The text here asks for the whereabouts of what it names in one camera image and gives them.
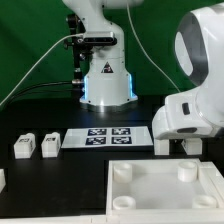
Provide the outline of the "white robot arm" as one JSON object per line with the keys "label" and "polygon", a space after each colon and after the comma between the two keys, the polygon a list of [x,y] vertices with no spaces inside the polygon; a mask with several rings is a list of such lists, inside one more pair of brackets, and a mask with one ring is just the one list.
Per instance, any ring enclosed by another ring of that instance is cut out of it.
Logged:
{"label": "white robot arm", "polygon": [[[80,102],[99,110],[137,99],[125,68],[124,33],[103,10],[139,5],[144,0],[62,0],[81,19],[78,42],[91,46],[90,70]],[[156,140],[224,134],[224,2],[186,14],[177,29],[175,54],[195,87],[169,95],[152,121]]]}

